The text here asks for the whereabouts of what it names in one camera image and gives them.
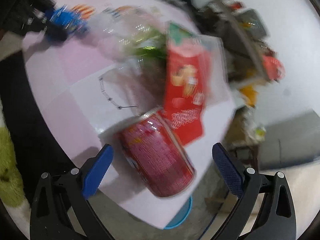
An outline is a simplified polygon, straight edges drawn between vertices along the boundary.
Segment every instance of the green fuzzy toy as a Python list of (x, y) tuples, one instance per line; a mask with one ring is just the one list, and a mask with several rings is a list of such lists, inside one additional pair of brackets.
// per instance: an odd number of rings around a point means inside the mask
[(23, 182), (16, 167), (0, 176), (0, 198), (3, 203), (11, 207), (18, 207), (22, 204), (25, 198)]
[(17, 207), (25, 196), (13, 143), (6, 127), (0, 127), (0, 198), (8, 206)]
[(17, 164), (13, 143), (6, 127), (0, 127), (0, 176)]

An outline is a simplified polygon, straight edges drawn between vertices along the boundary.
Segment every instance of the yellow object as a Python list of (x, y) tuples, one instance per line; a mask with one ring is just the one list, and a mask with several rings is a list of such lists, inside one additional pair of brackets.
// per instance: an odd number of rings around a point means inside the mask
[(256, 129), (256, 139), (260, 142), (263, 142), (266, 137), (266, 130), (264, 128), (258, 127)]
[(250, 23), (242, 23), (242, 27), (246, 30), (250, 29), (252, 27), (252, 25), (250, 25)]
[(241, 88), (239, 91), (245, 96), (245, 102), (248, 106), (256, 106), (258, 92), (253, 88), (252, 84)]

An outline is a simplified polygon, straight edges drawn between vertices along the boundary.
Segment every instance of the blue bowl rim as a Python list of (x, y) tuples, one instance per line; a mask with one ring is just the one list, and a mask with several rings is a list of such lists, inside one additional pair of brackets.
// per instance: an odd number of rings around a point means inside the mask
[(191, 209), (192, 209), (192, 202), (193, 202), (193, 199), (192, 199), (192, 196), (190, 196), (189, 198), (189, 207), (188, 207), (188, 212), (186, 213), (186, 215), (184, 216), (184, 218), (178, 223), (178, 224), (175, 224), (171, 227), (165, 227), (164, 229), (173, 229), (173, 228), (176, 228), (178, 227), (179, 225), (181, 225), (188, 217), (188, 215), (190, 214), (191, 212)]

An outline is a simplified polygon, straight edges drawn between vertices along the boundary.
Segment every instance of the food packaging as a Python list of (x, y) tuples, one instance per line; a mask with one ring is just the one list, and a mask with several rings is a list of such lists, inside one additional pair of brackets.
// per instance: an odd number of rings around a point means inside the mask
[(163, 32), (152, 14), (131, 6), (107, 8), (90, 17), (88, 27), (101, 53), (117, 61), (125, 61), (143, 42)]
[(203, 134), (201, 113), (205, 106), (211, 71), (210, 53), (198, 36), (171, 23), (164, 116), (182, 145)]
[(122, 130), (119, 138), (128, 162), (150, 191), (169, 197), (190, 185), (195, 170), (161, 115), (160, 108), (142, 115)]
[(62, 26), (69, 35), (74, 33), (83, 34), (87, 31), (87, 22), (81, 18), (81, 14), (69, 11), (66, 5), (53, 12), (50, 22)]

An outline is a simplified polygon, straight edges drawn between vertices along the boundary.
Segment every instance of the orange object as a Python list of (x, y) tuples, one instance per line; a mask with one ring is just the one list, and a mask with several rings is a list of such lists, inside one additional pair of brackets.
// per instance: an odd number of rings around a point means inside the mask
[(275, 57), (263, 55), (263, 66), (265, 67), (268, 77), (271, 80), (283, 79), (285, 76), (285, 69), (282, 63)]
[(87, 20), (90, 18), (92, 14), (95, 12), (95, 8), (93, 6), (88, 6), (85, 4), (78, 4), (74, 6), (71, 11), (77, 12), (81, 14), (81, 18)]
[(124, 5), (124, 6), (121, 6), (117, 9), (115, 9), (116, 12), (122, 12), (122, 11), (128, 11), (128, 10), (134, 10), (135, 8), (132, 7), (132, 6), (129, 6), (129, 5)]
[(229, 8), (232, 10), (232, 11), (235, 11), (235, 10), (238, 10), (238, 9), (241, 9), (243, 8), (243, 4), (241, 2), (234, 2), (232, 4), (229, 5)]
[(258, 92), (253, 88), (253, 85), (245, 86), (239, 91), (245, 96), (245, 102), (248, 106), (256, 106)]

